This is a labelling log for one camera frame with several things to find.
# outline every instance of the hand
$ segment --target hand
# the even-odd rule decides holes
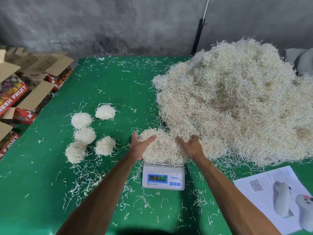
[[[176,137],[176,141],[179,145],[182,146],[185,153],[193,161],[201,160],[205,158],[201,144],[199,142],[199,137],[197,135],[191,136],[191,139],[188,142],[185,142],[181,137]]]
[[[131,136],[131,145],[129,147],[127,156],[136,160],[142,160],[142,154],[147,149],[150,143],[152,143],[157,137],[156,135],[151,136],[145,141],[140,142],[138,140],[138,132],[135,132],[133,136]]]

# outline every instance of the qr code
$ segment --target qr code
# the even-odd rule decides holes
[[[263,190],[258,180],[251,180],[249,183],[255,192]]]

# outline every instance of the forearm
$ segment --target forearm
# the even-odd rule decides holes
[[[126,155],[68,217],[57,235],[105,234],[135,163]]]
[[[201,158],[196,164],[233,235],[280,235],[271,221],[207,158]]]

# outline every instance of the shredded paper pile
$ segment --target shredded paper pile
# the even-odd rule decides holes
[[[163,136],[143,155],[148,163],[185,162],[174,138],[187,141],[192,134],[209,159],[230,152],[265,166],[312,156],[313,77],[297,76],[271,44],[221,42],[173,65],[153,84],[167,130],[140,135]]]

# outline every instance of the black pole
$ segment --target black pole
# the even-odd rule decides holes
[[[194,41],[194,46],[193,46],[193,49],[191,50],[191,56],[195,56],[195,54],[197,52],[197,47],[198,47],[198,43],[199,43],[199,40],[200,40],[202,28],[204,26],[204,22],[205,22],[205,19],[203,19],[203,18],[201,18],[199,20],[197,34],[196,34],[196,38],[195,38],[195,41]]]

